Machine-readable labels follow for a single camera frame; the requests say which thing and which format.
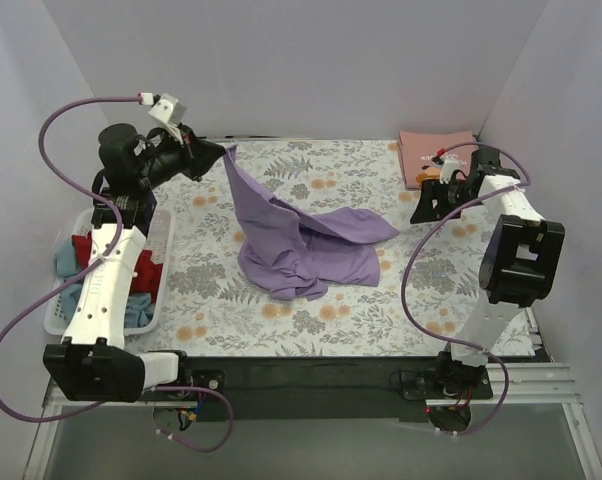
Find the purple t shirt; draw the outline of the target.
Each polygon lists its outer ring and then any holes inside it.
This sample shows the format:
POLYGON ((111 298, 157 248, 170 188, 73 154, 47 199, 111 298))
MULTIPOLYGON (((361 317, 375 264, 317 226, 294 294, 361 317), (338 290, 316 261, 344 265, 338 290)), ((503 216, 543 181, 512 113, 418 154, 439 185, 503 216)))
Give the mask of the purple t shirt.
POLYGON ((398 230, 368 209, 342 207, 311 215, 276 197, 237 163, 223 157, 235 216, 245 235, 237 261, 248 280, 277 301, 317 299, 329 283, 376 287, 375 245, 398 230))

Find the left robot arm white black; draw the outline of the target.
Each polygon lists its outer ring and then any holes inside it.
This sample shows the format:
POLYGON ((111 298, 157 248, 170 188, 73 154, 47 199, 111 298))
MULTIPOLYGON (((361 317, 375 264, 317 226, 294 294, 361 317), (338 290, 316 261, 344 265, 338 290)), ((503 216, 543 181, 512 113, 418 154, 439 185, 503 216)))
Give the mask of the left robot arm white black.
POLYGON ((69 400, 135 402, 152 387, 182 382, 185 357, 125 349, 126 304, 156 209, 153 191, 179 174, 201 180, 225 150, 185 125, 141 135, 118 123, 98 142, 103 168, 93 183, 91 270, 60 344, 46 346, 43 363, 69 400))

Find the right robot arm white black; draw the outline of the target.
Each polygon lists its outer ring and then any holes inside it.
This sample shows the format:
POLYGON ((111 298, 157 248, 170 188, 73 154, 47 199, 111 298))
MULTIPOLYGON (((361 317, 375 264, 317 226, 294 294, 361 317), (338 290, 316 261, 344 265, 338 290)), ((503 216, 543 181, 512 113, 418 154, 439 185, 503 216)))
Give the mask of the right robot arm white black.
POLYGON ((492 348, 517 315, 548 296, 556 275, 564 226, 532 206, 525 192, 531 179, 519 162, 507 168, 501 163, 505 151, 479 142, 472 146, 467 172, 451 148, 432 157, 440 173, 422 182, 410 222, 439 230, 470 207, 487 209, 495 227, 478 271, 479 295, 463 328, 447 340, 433 366, 402 375, 406 397, 468 398, 487 384, 492 348))

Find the folded pink printed t shirt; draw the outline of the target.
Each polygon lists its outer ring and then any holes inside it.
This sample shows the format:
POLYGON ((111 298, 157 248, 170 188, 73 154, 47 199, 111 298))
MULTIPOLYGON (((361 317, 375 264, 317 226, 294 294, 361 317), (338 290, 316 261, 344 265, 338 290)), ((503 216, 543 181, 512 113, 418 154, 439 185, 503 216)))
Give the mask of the folded pink printed t shirt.
POLYGON ((407 190, 419 190, 423 180, 437 178, 440 166, 432 161, 443 148, 475 141, 471 131, 449 134, 426 134, 401 131, 398 138, 398 159, 407 190))

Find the floral tablecloth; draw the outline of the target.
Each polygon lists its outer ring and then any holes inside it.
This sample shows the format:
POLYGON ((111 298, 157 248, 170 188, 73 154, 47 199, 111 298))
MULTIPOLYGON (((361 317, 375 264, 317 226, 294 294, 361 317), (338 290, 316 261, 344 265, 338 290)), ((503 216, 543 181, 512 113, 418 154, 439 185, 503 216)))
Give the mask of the floral tablecloth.
POLYGON ((477 274, 494 220, 466 210, 430 235, 411 225, 419 195, 404 187, 397 146, 385 140, 244 140, 237 162, 277 197, 310 214, 367 208, 398 235, 376 248, 376 287, 332 284, 319 299, 278 302, 249 282, 237 256, 245 239, 225 169, 199 183, 176 177, 155 193, 175 233, 162 315, 129 351, 203 356, 431 356, 456 335, 478 295, 477 274))

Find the red t shirt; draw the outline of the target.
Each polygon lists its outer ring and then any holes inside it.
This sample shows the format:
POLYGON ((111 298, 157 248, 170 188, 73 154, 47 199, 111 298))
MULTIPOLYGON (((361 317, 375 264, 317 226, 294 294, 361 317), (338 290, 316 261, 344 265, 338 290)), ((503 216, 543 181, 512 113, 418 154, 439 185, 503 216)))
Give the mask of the red t shirt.
MULTIPOLYGON (((71 273, 71 275, 75 275, 80 270, 88 266, 91 246, 92 238, 90 233, 85 236, 71 236, 70 259, 75 261, 74 271, 71 273)), ((150 295, 151 302, 155 303, 158 296, 162 269, 162 263, 154 262, 153 252, 151 250, 144 249, 141 252, 135 266, 136 276, 132 280, 130 293, 148 293, 150 295)))

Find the blue t shirt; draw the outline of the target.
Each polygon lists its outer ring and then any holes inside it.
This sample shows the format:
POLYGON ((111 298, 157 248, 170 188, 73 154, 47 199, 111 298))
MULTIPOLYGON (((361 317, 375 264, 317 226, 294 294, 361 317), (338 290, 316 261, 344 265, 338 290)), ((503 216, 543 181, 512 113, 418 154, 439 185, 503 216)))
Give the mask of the blue t shirt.
MULTIPOLYGON (((54 259, 55 274, 64 283, 81 271, 75 275, 71 275, 74 271, 75 261, 70 259, 70 239, 64 241, 58 247, 54 259)), ((82 291, 82 283, 83 281, 80 280, 59 294, 61 312, 66 322, 72 319, 76 311, 82 291)), ((154 309, 155 303, 151 302, 148 293, 130 293, 126 303, 125 327, 142 328, 148 326, 153 319, 154 309)))

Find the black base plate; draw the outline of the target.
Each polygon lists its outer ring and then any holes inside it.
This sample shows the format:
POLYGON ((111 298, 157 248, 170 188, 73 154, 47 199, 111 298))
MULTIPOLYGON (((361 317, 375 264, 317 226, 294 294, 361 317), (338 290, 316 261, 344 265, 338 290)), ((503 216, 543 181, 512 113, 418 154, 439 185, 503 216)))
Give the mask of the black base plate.
POLYGON ((217 381, 237 420, 376 419, 425 422, 428 401, 462 392, 488 400, 488 378, 468 388, 435 382, 432 357, 189 357, 185 383, 217 381))

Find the aluminium frame rail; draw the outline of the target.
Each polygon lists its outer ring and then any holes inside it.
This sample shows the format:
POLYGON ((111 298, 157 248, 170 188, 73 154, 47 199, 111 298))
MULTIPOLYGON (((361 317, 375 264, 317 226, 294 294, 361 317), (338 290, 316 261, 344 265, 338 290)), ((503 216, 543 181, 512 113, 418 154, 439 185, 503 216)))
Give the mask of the aluminium frame rail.
POLYGON ((490 365, 488 400, 471 400, 473 432, 391 418, 237 420, 212 402, 180 430, 193 399, 150 393, 87 413, 51 388, 28 479, 602 479, 581 398, 562 363, 490 365))

